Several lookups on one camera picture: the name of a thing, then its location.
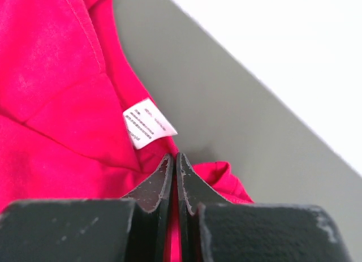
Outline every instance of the red t-shirt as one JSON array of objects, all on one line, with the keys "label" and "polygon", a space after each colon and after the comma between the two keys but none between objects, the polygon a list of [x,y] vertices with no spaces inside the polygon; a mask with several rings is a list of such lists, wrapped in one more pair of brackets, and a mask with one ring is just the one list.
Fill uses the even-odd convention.
[{"label": "red t-shirt", "polygon": [[[151,97],[121,50],[112,0],[0,8],[0,210],[25,198],[122,197],[177,153],[171,137],[132,146],[123,111]],[[252,203],[228,163],[193,168],[231,202]],[[177,207],[171,231],[179,261]]]}]

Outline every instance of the garment seam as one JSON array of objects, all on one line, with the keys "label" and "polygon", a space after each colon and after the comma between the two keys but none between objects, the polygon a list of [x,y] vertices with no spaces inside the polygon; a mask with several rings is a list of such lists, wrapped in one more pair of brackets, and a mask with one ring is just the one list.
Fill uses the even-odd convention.
[{"label": "garment seam", "polygon": [[17,119],[8,118],[8,117],[2,116],[2,115],[0,115],[0,117],[4,117],[4,118],[8,119],[9,121],[11,121],[11,122],[13,122],[13,123],[15,123],[15,124],[18,124],[19,126],[26,128],[26,129],[29,130],[29,131],[32,131],[32,132],[34,132],[34,133],[37,133],[38,135],[41,135],[43,138],[47,139],[48,141],[52,141],[52,142],[58,144],[59,146],[63,147],[64,149],[67,149],[67,150],[69,150],[70,152],[72,152],[72,153],[74,153],[74,154],[76,154],[76,155],[78,155],[78,156],[81,156],[81,157],[84,157],[84,158],[87,158],[87,159],[90,159],[90,160],[97,161],[98,163],[100,163],[100,164],[102,164],[102,165],[105,165],[106,167],[130,169],[130,170],[133,170],[133,171],[135,171],[135,172],[137,172],[137,173],[141,173],[141,172],[135,170],[135,169],[132,168],[132,167],[126,167],[126,166],[120,166],[120,165],[110,165],[110,164],[106,163],[105,161],[100,160],[100,159],[97,158],[97,157],[87,156],[87,155],[85,155],[85,154],[82,154],[82,153],[80,153],[80,152],[77,152],[77,151],[73,150],[72,148],[66,146],[65,144],[57,141],[56,139],[53,139],[51,136],[48,136],[47,134],[45,134],[45,133],[43,133],[43,132],[40,132],[39,130],[37,130],[37,129],[35,129],[35,128],[27,125],[27,124],[21,123],[21,122],[20,122],[19,120],[17,120]]},{"label": "garment seam", "polygon": [[86,33],[85,28],[84,28],[82,22],[80,21],[80,19],[79,19],[79,17],[78,17],[78,14],[75,12],[75,10],[74,10],[71,2],[70,2],[69,0],[66,0],[66,2],[68,3],[70,9],[72,10],[73,14],[75,15],[75,18],[77,18],[77,20],[78,20],[78,22],[79,22],[79,25],[80,25],[80,27],[82,28],[83,33],[85,34],[85,36],[86,36],[86,38],[87,38],[87,40],[88,40],[88,43],[90,44],[90,46],[91,46],[91,48],[92,48],[92,51],[93,51],[93,54],[94,54],[94,58],[96,59],[96,61],[97,61],[97,63],[98,63],[98,69],[99,69],[100,71],[102,71],[102,70],[101,70],[101,69],[102,69],[102,68],[101,68],[101,63],[99,62],[99,60],[98,60],[98,58],[97,58],[96,50],[94,49],[94,46],[93,46],[93,44],[92,44],[92,42],[91,42],[88,34]]},{"label": "garment seam", "polygon": [[80,78],[77,81],[75,81],[74,83],[62,88],[61,91],[58,91],[57,93],[53,94],[51,97],[47,98],[46,101],[44,101],[44,103],[36,111],[34,111],[27,119],[22,121],[22,124],[24,124],[24,125],[27,124],[32,118],[34,118],[37,114],[39,114],[50,102],[52,102],[54,99],[56,99],[59,96],[61,96],[62,94],[64,94],[69,89],[72,89],[73,87],[76,87],[77,85],[80,85],[83,82],[89,81],[90,79],[93,79],[96,76],[103,75],[103,74],[105,74],[105,73],[100,72],[100,73],[88,75],[87,77]]}]

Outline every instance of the white surface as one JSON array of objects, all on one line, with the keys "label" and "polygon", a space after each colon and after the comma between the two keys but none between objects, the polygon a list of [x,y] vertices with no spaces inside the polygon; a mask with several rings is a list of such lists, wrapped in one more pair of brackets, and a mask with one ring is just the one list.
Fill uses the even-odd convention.
[{"label": "white surface", "polygon": [[362,175],[362,0],[173,0]]}]

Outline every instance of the gray table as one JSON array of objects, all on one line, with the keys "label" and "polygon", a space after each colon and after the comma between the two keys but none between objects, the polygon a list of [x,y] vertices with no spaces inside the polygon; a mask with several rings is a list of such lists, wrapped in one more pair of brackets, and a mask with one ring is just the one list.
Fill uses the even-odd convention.
[{"label": "gray table", "polygon": [[180,150],[231,162],[255,201],[323,206],[362,261],[362,179],[172,2],[114,6],[127,58]]}]

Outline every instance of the white label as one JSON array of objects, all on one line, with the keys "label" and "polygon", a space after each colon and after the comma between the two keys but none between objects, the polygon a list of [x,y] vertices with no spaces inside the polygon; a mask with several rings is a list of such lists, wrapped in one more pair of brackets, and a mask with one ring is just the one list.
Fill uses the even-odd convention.
[{"label": "white label", "polygon": [[164,136],[177,135],[175,128],[149,98],[128,108],[123,116],[136,149]]}]

